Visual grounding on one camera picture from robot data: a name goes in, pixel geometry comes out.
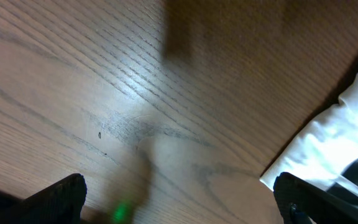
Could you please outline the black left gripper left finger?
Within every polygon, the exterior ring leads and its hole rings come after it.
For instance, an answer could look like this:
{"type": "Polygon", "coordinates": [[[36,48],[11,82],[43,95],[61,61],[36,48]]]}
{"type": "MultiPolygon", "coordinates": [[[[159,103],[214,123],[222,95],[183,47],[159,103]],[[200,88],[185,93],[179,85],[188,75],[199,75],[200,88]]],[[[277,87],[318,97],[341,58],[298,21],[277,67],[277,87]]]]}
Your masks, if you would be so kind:
{"type": "Polygon", "coordinates": [[[86,193],[81,174],[71,174],[23,200],[0,191],[0,223],[79,224],[86,193]]]}

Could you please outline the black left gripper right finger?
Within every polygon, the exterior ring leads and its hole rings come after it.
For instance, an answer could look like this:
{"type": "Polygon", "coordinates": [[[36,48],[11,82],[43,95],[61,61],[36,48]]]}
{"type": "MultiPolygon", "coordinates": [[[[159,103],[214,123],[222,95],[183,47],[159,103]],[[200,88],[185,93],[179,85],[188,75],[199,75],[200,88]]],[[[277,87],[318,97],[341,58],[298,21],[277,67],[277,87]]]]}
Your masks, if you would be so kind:
{"type": "Polygon", "coordinates": [[[284,224],[358,224],[358,196],[339,184],[323,191],[283,172],[275,179],[273,195],[284,224]]]}

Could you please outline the white t-shirt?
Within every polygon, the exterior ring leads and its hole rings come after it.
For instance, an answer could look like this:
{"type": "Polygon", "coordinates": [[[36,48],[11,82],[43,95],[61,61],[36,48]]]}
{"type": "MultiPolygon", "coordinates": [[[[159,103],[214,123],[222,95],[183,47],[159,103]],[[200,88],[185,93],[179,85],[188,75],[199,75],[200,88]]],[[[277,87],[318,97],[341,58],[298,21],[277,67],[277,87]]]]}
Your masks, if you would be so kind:
{"type": "Polygon", "coordinates": [[[269,189],[288,172],[321,190],[339,184],[358,197],[358,186],[343,175],[358,160],[358,73],[338,100],[313,118],[265,171],[260,181],[269,189]]]}

